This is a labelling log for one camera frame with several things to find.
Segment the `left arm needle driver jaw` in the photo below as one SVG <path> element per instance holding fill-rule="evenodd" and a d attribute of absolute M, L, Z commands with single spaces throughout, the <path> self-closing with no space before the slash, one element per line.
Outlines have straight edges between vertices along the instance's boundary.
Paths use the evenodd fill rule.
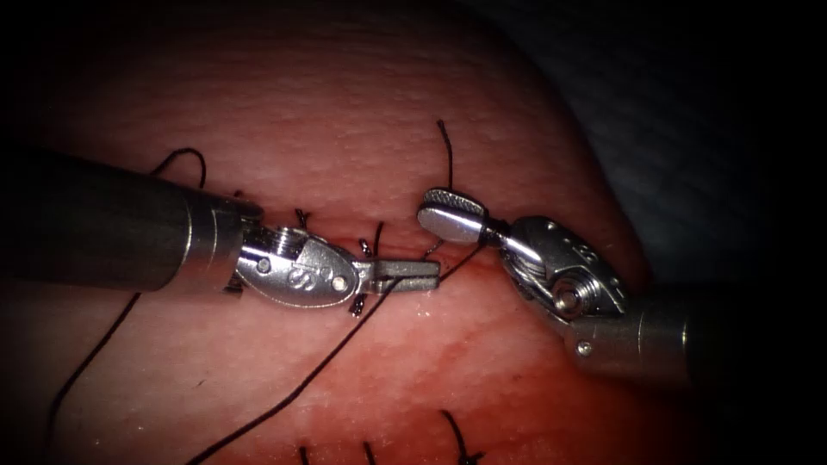
<path fill-rule="evenodd" d="M 375 279 L 406 279 L 440 274 L 440 263 L 429 260 L 377 259 L 370 262 Z"/>
<path fill-rule="evenodd" d="M 439 283 L 439 276 L 384 277 L 372 283 L 372 292 L 426 292 L 436 289 Z"/>

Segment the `left arm needle driver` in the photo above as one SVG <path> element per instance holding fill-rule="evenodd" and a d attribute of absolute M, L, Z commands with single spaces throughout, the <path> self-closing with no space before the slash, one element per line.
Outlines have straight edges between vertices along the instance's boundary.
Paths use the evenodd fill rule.
<path fill-rule="evenodd" d="M 370 262 L 297 227 L 247 225 L 234 274 L 288 307 L 335 307 L 376 292 Z"/>

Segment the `right arm needle driver jaw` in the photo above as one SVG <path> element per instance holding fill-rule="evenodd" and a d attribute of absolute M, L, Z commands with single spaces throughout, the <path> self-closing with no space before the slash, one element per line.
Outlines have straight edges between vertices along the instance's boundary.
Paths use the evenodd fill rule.
<path fill-rule="evenodd" d="M 445 187 L 427 190 L 423 195 L 423 202 L 455 208 L 481 217 L 487 216 L 487 209 L 477 199 Z"/>
<path fill-rule="evenodd" d="M 480 214 L 437 204 L 420 207 L 416 218 L 427 232 L 458 244 L 477 243 L 485 221 Z"/>

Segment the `right arm needle driver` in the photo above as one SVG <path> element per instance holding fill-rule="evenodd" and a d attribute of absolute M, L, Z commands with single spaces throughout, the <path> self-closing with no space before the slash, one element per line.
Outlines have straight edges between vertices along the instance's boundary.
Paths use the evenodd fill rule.
<path fill-rule="evenodd" d="M 526 216 L 484 220 L 484 243 L 500 251 L 516 289 L 554 327 L 579 319 L 618 319 L 629 293 L 619 274 L 591 245 L 560 223 Z"/>

